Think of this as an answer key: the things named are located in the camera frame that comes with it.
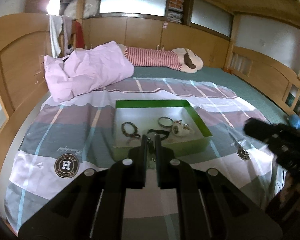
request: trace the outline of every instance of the plaid blanket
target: plaid blanket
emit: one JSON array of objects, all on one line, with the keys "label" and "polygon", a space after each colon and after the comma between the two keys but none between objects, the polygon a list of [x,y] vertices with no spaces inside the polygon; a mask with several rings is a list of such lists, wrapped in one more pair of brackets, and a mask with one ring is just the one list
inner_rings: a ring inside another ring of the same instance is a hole
[{"label": "plaid blanket", "polygon": [[[193,168],[217,168],[252,201],[265,208],[280,190],[273,154],[242,132],[250,117],[266,120],[228,88],[211,82],[129,78],[59,104],[48,98],[29,127],[16,154],[5,197],[11,226],[20,226],[87,168],[109,168],[113,145],[116,100],[186,99],[213,134],[207,149],[181,157]],[[238,147],[249,154],[242,158]],[[76,156],[79,167],[72,178],[55,171],[65,153]],[[122,239],[179,239],[174,189],[157,187],[156,171],[147,170],[143,190],[127,190]]]}]

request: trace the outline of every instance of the bed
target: bed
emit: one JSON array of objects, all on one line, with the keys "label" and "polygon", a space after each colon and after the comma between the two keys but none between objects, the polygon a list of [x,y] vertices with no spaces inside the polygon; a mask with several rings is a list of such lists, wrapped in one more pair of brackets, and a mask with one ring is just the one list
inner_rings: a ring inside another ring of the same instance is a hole
[{"label": "bed", "polygon": [[[14,31],[6,36],[11,22]],[[49,48],[49,16],[17,14],[0,18],[0,103],[7,117],[0,130],[0,174],[16,133],[48,92],[42,64],[43,56],[51,54]],[[6,218],[12,230],[17,232],[22,223],[73,179],[60,179],[54,170],[46,170],[64,152],[72,151],[78,157],[78,174],[85,168],[102,170],[114,163],[110,154],[111,130],[118,99],[187,99],[209,127],[213,139],[205,152],[182,159],[203,171],[218,168],[254,203],[265,208],[282,188],[284,174],[266,146],[247,138],[242,127],[249,117],[283,121],[284,112],[238,78],[221,69],[213,71],[204,68],[201,76],[193,76],[164,68],[149,74],[146,67],[136,68],[132,78],[64,104],[49,97],[15,153],[5,196]],[[265,114],[238,97],[234,90],[243,99],[247,97],[259,104]],[[74,121],[73,116],[80,118]],[[247,150],[249,159],[240,158],[238,146]],[[154,170],[147,171],[143,191],[127,192],[126,206],[123,239],[178,239],[175,193],[156,187]]]}]

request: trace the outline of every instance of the bed rail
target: bed rail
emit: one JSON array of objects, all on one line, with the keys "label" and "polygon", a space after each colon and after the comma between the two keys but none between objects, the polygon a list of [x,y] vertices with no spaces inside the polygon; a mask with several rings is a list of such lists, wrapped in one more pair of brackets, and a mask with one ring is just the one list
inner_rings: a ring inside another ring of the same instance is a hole
[{"label": "bed rail", "polygon": [[234,47],[230,69],[288,115],[300,117],[300,74],[271,57],[241,47]]},{"label": "bed rail", "polygon": [[45,55],[51,55],[49,15],[21,13],[0,18],[0,104],[6,116],[0,128],[0,173],[21,125],[48,92]]}]

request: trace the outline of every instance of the red and white striped shirt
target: red and white striped shirt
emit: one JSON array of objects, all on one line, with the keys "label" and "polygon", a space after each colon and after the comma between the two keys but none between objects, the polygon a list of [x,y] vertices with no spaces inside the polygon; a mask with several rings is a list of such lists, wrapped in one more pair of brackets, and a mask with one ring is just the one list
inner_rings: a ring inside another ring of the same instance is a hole
[{"label": "red and white striped shirt", "polygon": [[126,47],[124,56],[134,66],[169,67],[175,70],[181,68],[178,55],[172,50]]}]

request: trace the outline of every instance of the white towel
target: white towel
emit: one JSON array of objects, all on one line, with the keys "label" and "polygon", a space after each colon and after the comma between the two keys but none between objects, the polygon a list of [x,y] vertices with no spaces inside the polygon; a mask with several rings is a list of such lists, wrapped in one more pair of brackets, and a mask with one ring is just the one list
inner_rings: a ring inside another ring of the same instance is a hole
[{"label": "white towel", "polygon": [[49,16],[50,24],[50,42],[51,42],[51,52],[54,58],[58,57],[61,53],[61,48],[59,46],[58,37],[62,31],[62,18],[59,15]]},{"label": "white towel", "polygon": [[64,56],[68,55],[68,45],[69,45],[69,38],[71,37],[71,32],[72,32],[72,19],[71,17],[62,16],[62,21],[63,21],[63,34],[64,34],[64,46],[65,46],[65,54]]}]

